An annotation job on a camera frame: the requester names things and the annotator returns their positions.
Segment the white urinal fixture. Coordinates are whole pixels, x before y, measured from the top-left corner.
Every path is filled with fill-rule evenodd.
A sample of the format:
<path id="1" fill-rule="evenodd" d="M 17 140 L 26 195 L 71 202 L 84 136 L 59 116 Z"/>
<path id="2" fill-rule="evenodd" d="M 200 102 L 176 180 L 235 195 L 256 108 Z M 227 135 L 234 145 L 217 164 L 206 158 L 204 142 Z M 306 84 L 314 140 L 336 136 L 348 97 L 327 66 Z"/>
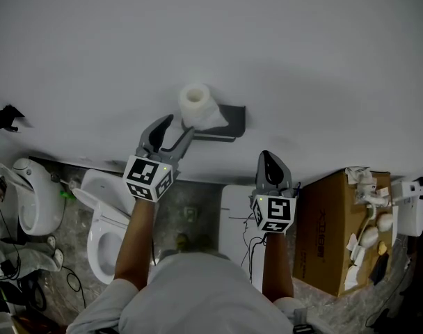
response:
<path id="1" fill-rule="evenodd" d="M 7 183 L 15 187 L 22 230 L 31 236 L 56 231 L 65 208 L 61 184 L 51 180 L 44 166 L 26 158 L 18 159 L 10 168 L 0 163 L 0 171 Z"/>

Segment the dark grey wall paper holder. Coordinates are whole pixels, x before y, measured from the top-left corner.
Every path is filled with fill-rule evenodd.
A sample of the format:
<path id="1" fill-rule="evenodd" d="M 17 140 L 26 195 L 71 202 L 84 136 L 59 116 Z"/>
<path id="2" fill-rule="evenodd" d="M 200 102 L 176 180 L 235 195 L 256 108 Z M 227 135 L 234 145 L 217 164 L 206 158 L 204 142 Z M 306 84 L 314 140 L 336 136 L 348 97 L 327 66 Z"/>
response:
<path id="1" fill-rule="evenodd" d="M 246 107 L 219 104 L 223 117 L 228 121 L 225 127 L 195 131 L 193 140 L 233 143 L 246 131 Z"/>

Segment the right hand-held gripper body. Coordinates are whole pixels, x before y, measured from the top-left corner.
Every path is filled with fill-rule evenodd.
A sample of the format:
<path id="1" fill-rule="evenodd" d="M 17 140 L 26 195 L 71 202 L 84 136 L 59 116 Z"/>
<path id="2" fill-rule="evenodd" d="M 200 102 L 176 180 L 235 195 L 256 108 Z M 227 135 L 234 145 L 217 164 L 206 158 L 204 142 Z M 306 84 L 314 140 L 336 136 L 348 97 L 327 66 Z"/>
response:
<path id="1" fill-rule="evenodd" d="M 296 197 L 290 182 L 261 184 L 250 197 L 250 208 L 257 229 L 262 232 L 286 233 L 294 222 Z"/>

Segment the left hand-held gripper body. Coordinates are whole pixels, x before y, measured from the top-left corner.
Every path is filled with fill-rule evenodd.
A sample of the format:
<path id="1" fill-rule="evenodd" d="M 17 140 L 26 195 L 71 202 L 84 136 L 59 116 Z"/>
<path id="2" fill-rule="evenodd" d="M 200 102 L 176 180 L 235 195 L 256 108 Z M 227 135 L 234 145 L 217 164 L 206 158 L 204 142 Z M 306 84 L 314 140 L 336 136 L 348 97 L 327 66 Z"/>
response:
<path id="1" fill-rule="evenodd" d="M 133 197 L 158 202 L 173 185 L 180 159 L 175 148 L 156 149 L 144 143 L 129 157 L 122 180 Z"/>

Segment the white open-seat toilet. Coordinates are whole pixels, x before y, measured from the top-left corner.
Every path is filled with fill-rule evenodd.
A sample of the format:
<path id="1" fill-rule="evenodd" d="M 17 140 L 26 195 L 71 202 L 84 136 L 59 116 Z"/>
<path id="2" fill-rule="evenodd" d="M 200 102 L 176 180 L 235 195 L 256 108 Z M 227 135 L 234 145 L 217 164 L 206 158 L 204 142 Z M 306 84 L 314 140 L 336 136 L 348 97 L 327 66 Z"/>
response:
<path id="1" fill-rule="evenodd" d="M 73 193 L 94 210 L 87 242 L 88 261 L 103 283 L 115 279 L 115 265 L 138 199 L 130 194 L 122 177 L 90 169 Z"/>

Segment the person's left forearm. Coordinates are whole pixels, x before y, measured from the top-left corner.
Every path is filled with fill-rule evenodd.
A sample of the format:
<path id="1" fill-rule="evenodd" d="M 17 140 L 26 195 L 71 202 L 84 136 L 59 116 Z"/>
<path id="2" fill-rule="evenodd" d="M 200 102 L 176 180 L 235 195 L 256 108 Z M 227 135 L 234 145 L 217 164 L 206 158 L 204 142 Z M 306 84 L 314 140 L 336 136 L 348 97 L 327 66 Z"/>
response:
<path id="1" fill-rule="evenodd" d="M 154 213 L 153 202 L 136 201 L 115 265 L 115 279 L 127 280 L 138 290 L 147 285 Z"/>

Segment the white plastic pipe fitting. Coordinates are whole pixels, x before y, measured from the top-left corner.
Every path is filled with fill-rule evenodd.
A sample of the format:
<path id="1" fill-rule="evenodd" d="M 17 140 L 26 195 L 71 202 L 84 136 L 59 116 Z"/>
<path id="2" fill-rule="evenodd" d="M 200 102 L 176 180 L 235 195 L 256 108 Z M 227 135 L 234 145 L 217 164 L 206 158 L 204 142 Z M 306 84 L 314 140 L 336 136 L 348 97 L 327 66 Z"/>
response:
<path id="1" fill-rule="evenodd" d="M 390 201 L 385 196 L 377 194 L 376 178 L 368 170 L 364 170 L 357 176 L 354 203 L 357 205 L 387 207 Z"/>

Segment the white box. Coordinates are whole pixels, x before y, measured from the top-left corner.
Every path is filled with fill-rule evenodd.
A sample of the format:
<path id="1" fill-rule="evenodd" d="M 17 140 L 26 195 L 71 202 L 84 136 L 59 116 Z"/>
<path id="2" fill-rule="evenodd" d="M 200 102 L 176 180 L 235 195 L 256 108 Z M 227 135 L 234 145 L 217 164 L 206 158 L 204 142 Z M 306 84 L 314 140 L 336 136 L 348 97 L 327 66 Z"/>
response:
<path id="1" fill-rule="evenodd" d="M 252 278 L 261 290 L 264 269 L 263 233 L 257 229 L 251 213 L 249 196 L 253 187 L 227 185 L 221 197 L 218 251 L 227 256 Z"/>

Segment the crumpled white plastic bag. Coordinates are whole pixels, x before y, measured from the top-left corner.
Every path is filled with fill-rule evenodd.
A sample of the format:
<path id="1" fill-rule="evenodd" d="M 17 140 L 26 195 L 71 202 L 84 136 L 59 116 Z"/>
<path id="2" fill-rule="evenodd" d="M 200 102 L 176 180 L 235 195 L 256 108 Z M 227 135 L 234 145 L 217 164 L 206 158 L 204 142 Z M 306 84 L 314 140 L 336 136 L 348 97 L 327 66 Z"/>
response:
<path id="1" fill-rule="evenodd" d="M 363 175 L 364 175 L 365 168 L 364 167 L 346 167 L 344 172 L 347 177 L 348 184 L 358 184 L 361 182 Z"/>

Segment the person's right forearm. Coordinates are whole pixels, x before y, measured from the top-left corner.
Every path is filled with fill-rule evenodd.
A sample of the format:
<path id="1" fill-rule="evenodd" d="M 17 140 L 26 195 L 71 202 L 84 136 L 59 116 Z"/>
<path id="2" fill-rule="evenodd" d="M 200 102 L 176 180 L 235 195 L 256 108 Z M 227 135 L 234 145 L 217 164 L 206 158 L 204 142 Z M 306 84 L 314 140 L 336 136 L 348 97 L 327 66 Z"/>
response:
<path id="1" fill-rule="evenodd" d="M 284 233 L 266 234 L 262 293 L 272 303 L 281 298 L 294 297 L 287 239 Z"/>

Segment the person's yellowish shoe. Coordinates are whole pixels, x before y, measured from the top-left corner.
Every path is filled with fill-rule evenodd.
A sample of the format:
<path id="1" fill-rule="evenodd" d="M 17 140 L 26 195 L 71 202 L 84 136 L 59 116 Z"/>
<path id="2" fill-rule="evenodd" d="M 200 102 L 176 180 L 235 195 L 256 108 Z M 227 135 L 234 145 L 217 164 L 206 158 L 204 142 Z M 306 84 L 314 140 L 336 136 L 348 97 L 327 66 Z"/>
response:
<path id="1" fill-rule="evenodd" d="M 180 233 L 177 235 L 175 243 L 176 243 L 176 249 L 180 252 L 186 252 L 190 247 L 189 238 L 184 233 Z"/>

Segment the white wall-mounted device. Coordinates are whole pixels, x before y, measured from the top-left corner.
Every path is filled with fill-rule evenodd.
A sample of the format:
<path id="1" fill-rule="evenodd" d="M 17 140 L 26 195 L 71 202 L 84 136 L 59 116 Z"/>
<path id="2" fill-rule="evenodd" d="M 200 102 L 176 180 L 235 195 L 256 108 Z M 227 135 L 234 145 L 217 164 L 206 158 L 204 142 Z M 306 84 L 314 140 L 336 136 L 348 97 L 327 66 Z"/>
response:
<path id="1" fill-rule="evenodd" d="M 396 181 L 391 187 L 393 204 L 398 207 L 397 233 L 419 237 L 423 232 L 423 182 Z"/>

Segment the black pouch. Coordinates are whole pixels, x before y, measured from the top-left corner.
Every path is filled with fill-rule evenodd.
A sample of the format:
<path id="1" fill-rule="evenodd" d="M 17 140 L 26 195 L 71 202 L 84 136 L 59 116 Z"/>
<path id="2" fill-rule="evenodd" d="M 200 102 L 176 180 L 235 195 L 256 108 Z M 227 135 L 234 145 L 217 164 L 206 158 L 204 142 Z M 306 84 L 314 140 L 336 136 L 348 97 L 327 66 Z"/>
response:
<path id="1" fill-rule="evenodd" d="M 373 282 L 374 285 L 377 285 L 382 281 L 385 277 L 387 267 L 388 267 L 388 260 L 390 256 L 388 253 L 384 253 L 380 255 L 372 269 L 372 272 L 369 275 L 369 279 Z"/>

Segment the person's light grey shirt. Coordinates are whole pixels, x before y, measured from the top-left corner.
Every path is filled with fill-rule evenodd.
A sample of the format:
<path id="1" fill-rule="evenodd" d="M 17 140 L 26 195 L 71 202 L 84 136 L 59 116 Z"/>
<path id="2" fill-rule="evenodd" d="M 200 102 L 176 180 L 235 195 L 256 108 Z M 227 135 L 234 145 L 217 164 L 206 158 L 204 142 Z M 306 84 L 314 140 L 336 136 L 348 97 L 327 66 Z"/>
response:
<path id="1" fill-rule="evenodd" d="M 115 279 L 67 334 L 292 334 L 296 299 L 270 302 L 229 260 L 203 253 L 161 262 L 143 289 Z"/>

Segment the white toilet paper roll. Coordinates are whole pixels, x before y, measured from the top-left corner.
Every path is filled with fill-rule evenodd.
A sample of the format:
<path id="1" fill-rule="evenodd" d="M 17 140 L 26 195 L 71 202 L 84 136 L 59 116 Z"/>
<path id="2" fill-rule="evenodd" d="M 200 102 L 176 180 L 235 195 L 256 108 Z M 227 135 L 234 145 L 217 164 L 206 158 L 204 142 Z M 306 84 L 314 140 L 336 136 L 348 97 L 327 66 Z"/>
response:
<path id="1" fill-rule="evenodd" d="M 178 103 L 186 127 L 204 131 L 229 125 L 209 87 L 203 83 L 185 86 L 179 94 Z"/>

